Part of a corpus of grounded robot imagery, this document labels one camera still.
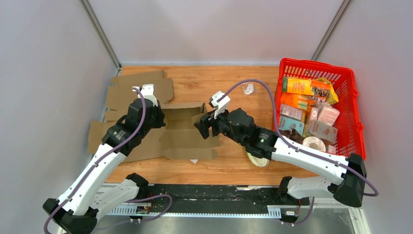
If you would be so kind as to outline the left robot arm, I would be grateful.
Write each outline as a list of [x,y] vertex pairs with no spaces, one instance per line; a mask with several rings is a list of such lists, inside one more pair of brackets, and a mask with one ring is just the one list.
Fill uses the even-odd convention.
[[44,232],[49,232],[48,224],[54,221],[69,234],[89,234],[103,216],[120,204],[148,201],[148,181],[136,173],[102,194],[97,192],[151,129],[165,126],[164,117],[154,97],[136,99],[128,113],[109,128],[93,159],[68,190],[45,201],[43,209],[49,217]]

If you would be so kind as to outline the brown cardboard box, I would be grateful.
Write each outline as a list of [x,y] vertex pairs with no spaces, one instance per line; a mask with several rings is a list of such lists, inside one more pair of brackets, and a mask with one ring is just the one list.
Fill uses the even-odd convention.
[[163,155],[168,159],[216,159],[218,136],[203,139],[194,123],[207,113],[203,102],[165,104],[165,131],[159,138]]

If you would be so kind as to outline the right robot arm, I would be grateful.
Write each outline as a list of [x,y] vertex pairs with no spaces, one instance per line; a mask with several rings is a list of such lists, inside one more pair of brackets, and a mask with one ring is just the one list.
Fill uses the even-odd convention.
[[240,108],[224,110],[217,116],[209,112],[194,126],[204,139],[222,134],[245,147],[252,156],[289,163],[317,174],[309,178],[283,177],[278,198],[284,204],[320,197],[334,198],[350,207],[362,206],[367,173],[362,157],[355,153],[339,156],[303,146],[257,126],[253,117]]

